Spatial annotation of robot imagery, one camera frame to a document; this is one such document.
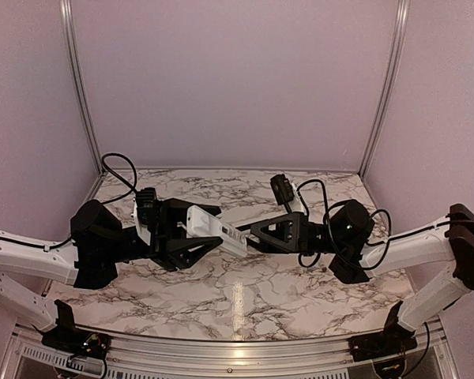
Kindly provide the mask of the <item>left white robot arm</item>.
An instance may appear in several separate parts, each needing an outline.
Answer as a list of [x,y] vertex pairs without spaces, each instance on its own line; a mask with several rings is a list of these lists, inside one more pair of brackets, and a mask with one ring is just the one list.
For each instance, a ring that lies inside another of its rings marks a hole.
[[43,336],[52,335],[67,351],[78,351],[84,334],[71,307],[61,300],[42,300],[9,277],[25,274],[85,290],[105,288],[118,276],[117,265],[147,259],[168,272],[189,268],[223,242],[219,235],[190,237],[185,228],[199,208],[217,217],[217,205],[170,198],[139,198],[132,227],[103,204],[85,202],[70,220],[63,242],[42,242],[0,231],[0,306],[29,321]]

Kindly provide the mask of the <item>white remote control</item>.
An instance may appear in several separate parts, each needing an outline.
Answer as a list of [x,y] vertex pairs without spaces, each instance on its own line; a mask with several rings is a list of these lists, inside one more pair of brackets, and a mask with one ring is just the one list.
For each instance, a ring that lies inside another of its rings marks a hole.
[[190,237],[221,237],[220,248],[225,253],[233,257],[247,256],[245,234],[196,205],[187,209],[186,232]]

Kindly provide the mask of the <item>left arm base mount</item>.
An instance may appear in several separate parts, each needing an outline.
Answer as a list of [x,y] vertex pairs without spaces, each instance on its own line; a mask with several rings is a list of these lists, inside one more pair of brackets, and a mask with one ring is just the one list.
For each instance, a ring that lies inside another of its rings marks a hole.
[[111,337],[108,334],[77,328],[72,308],[61,300],[55,300],[57,317],[55,326],[40,332],[42,344],[70,353],[74,357],[90,357],[104,360],[107,357]]

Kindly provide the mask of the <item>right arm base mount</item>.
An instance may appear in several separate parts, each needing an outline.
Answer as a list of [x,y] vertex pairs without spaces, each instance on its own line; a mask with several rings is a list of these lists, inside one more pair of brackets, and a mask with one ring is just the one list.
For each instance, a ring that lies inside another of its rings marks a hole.
[[415,333],[398,324],[402,301],[390,309],[383,330],[348,339],[350,354],[355,362],[398,355],[417,348]]

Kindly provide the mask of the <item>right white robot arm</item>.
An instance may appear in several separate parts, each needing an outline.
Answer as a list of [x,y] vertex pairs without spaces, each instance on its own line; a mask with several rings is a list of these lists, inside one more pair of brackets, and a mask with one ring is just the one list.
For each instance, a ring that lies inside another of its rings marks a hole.
[[252,223],[253,246],[263,253],[330,253],[329,269],[345,284],[366,283],[387,272],[442,262],[442,271],[389,312],[375,346],[393,353],[421,324],[474,291],[474,214],[462,204],[424,227],[371,242],[373,216],[356,200],[336,203],[321,223],[303,212]]

